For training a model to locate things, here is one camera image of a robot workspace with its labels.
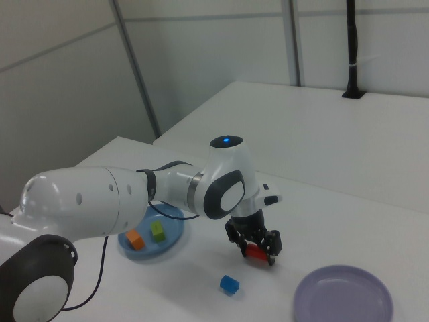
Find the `purple plate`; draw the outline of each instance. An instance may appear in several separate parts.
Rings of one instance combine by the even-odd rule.
[[[297,322],[391,322],[393,302],[374,275],[352,266],[327,266],[307,275],[295,291]]]

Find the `black cable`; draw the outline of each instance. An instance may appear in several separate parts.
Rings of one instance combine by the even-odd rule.
[[[13,217],[13,215],[12,215],[12,214],[10,214],[10,213],[6,213],[6,212],[4,212],[4,211],[0,211],[0,215],[6,215],[6,216],[9,216],[9,217]]]
[[[103,244],[103,251],[101,253],[101,264],[100,264],[99,280],[97,281],[97,285],[95,286],[95,288],[93,290],[93,293],[89,296],[89,298],[87,298],[85,300],[85,302],[82,302],[81,304],[76,305],[74,307],[64,307],[61,310],[62,312],[72,311],[72,310],[79,309],[80,307],[83,307],[85,304],[87,304],[89,301],[91,301],[91,299],[94,297],[95,293],[99,289],[100,282],[101,282],[101,277],[103,276],[103,268],[104,268],[104,265],[105,265],[105,254],[106,254],[106,246],[107,246],[107,240],[108,240],[108,238],[109,238],[109,236],[106,236],[105,243]]]
[[[173,217],[173,216],[170,216],[170,215],[167,215],[166,213],[163,213],[162,211],[160,211],[158,208],[156,208],[151,202],[149,202],[149,206],[154,210],[154,211],[156,211],[157,213],[159,213],[160,215],[163,215],[163,216],[165,216],[165,217],[167,217],[167,218],[170,218],[170,219],[175,219],[175,220],[191,220],[191,219],[195,219],[195,218],[197,218],[197,217],[200,217],[199,215],[196,215],[196,216],[193,216],[193,217],[185,217],[185,218],[180,218],[180,217]]]

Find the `white wall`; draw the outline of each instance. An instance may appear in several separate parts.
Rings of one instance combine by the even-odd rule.
[[[119,4],[162,132],[233,81],[296,84],[281,0]]]
[[[346,1],[295,0],[302,85],[345,89]],[[359,87],[429,97],[429,2],[356,0]]]
[[[33,175],[153,130],[106,1],[0,1],[0,205]]]

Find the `table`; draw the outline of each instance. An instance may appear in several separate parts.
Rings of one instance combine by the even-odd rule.
[[[429,213],[429,99],[234,82],[154,145],[206,158],[245,139],[258,171]]]
[[[157,168],[173,160],[203,166],[205,160],[116,138],[79,166]],[[179,242],[148,261],[127,259],[110,237],[98,293],[55,321],[286,321],[292,299],[309,272],[331,264],[358,266],[390,290],[394,322],[426,322],[429,316],[429,216],[293,180],[257,173],[277,184],[281,203],[264,209],[268,229],[282,235],[274,266],[241,257],[219,221],[185,224]],[[67,306],[93,291],[103,238],[76,242],[79,261]],[[223,275],[241,283],[234,296],[219,290]]]

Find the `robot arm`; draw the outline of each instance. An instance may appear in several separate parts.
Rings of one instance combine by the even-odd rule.
[[[173,162],[137,173],[109,167],[44,172],[26,184],[19,213],[0,216],[0,321],[53,319],[72,288],[73,242],[133,229],[152,200],[210,219],[231,215],[225,228],[244,256],[246,241],[253,242],[272,265],[282,248],[261,211],[281,195],[257,182],[239,137],[214,139],[203,169]]]

